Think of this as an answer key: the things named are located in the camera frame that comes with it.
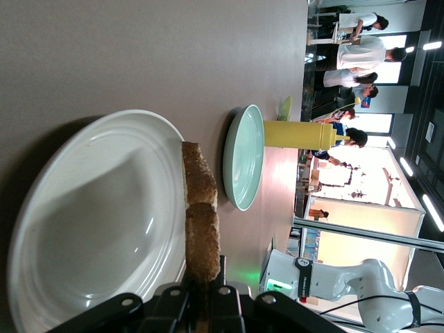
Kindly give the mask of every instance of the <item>table surface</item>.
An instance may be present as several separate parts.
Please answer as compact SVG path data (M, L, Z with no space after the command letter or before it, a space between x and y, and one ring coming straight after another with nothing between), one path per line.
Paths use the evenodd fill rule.
M223 189L223 145L234 108L256 104L274 120L291 95L300 119L307 2L7 1L0 31L0 331L13 332L8 246L32 181L81 126L120 110L161 114L200 143L218 182L227 278L255 291L271 239L287 245L298 151L266 148L257 198L240 212Z

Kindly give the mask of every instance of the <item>slice of bread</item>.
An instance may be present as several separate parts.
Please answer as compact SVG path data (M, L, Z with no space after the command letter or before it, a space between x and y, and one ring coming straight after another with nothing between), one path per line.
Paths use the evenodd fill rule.
M197 143L182 143L186 201L185 257L190 277L208 283L221 271L216 180Z

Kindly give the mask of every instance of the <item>poster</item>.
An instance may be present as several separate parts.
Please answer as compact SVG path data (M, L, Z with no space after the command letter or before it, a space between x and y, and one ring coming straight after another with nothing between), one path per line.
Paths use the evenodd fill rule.
M368 96L364 97L364 99L361 102L361 108L369 109L370 108L370 101L371 101L370 97L368 97Z

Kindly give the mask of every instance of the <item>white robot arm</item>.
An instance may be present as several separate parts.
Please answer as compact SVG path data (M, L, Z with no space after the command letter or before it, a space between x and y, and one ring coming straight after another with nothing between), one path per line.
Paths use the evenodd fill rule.
M387 266L376 259L338 267L271 252L262 278L263 291L281 291L296 299L313 296L338 300L357 295L364 326L374 333L398 332L425 323L444 323L444 291L419 286L398 291Z

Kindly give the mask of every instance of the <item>mint green dish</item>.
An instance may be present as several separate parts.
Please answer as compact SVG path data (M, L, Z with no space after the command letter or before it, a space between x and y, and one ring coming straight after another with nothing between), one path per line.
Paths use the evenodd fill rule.
M236 115L223 151L223 184L231 203L245 211L253 204L264 163L264 122L249 105Z

